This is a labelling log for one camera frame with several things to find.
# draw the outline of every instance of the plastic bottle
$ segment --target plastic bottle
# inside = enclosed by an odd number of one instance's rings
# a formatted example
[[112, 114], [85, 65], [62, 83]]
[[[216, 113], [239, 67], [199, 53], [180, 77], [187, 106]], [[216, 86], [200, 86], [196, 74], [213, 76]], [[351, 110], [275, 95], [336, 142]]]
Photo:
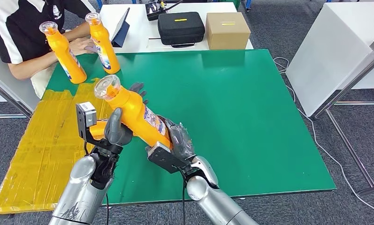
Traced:
[[114, 74], [121, 69], [116, 58], [114, 48], [109, 40], [109, 33], [101, 23], [101, 16], [98, 13], [88, 13], [85, 20], [90, 24], [90, 34], [97, 47], [105, 72]]
[[46, 35], [49, 46], [54, 51], [71, 82], [76, 84], [84, 82], [87, 78], [86, 73], [69, 49], [67, 38], [58, 31], [58, 25], [52, 21], [47, 21], [42, 23], [39, 29]]
[[172, 149], [168, 129], [144, 103], [143, 98], [133, 91], [127, 90], [116, 75], [108, 75], [99, 80], [94, 87], [94, 94], [105, 99], [111, 108], [122, 108], [122, 123], [133, 131], [149, 146], [160, 142]]

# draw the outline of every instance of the robotic hand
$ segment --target robotic hand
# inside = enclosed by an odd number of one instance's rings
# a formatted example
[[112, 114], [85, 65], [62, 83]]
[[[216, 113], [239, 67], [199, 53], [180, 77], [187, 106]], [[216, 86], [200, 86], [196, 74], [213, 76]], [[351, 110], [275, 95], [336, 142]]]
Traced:
[[121, 123], [122, 110], [111, 114], [105, 127], [104, 138], [95, 140], [90, 127], [97, 123], [97, 113], [90, 102], [76, 105], [79, 135], [94, 146], [90, 154], [78, 160], [53, 212], [49, 225], [91, 224], [101, 206], [123, 145], [132, 138], [132, 131]]
[[213, 168], [204, 157], [195, 154], [191, 138], [183, 125], [160, 118], [169, 130], [173, 149], [157, 142], [152, 148], [146, 148], [148, 160], [169, 173], [180, 171], [188, 195], [198, 203], [214, 225], [258, 225], [219, 188]]

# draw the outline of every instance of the black shirt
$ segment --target black shirt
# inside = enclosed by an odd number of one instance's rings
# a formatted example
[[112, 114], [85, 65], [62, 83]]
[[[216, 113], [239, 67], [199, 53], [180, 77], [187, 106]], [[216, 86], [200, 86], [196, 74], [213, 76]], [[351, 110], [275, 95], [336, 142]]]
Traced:
[[64, 10], [84, 19], [94, 12], [88, 0], [0, 0], [0, 58], [19, 64], [47, 54], [50, 47], [39, 25], [54, 21], [64, 25]]

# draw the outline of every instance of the transparent bottle cap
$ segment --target transparent bottle cap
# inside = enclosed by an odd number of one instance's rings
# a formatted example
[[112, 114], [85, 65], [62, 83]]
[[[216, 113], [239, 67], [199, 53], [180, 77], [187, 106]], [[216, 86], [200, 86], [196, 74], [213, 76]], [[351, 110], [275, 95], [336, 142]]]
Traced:
[[99, 13], [88, 13], [84, 19], [90, 25], [98, 25], [101, 23], [101, 15]]
[[46, 21], [39, 26], [39, 30], [44, 34], [52, 35], [58, 31], [58, 25], [53, 21]]
[[116, 75], [108, 75], [99, 80], [94, 87], [94, 95], [106, 100], [113, 99], [121, 89], [121, 81]]

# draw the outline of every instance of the green tabletop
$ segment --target green tabletop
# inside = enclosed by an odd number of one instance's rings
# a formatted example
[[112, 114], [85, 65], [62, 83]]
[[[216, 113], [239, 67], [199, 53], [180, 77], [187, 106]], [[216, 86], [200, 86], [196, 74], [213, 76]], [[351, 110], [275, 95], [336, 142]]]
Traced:
[[[106, 75], [97, 55], [78, 57], [88, 82]], [[188, 129], [231, 196], [335, 189], [267, 50], [125, 53], [117, 73], [125, 87], [144, 82], [148, 107]], [[57, 66], [47, 89], [70, 90]], [[125, 146], [109, 202], [181, 200], [182, 177], [149, 162], [138, 138]]]

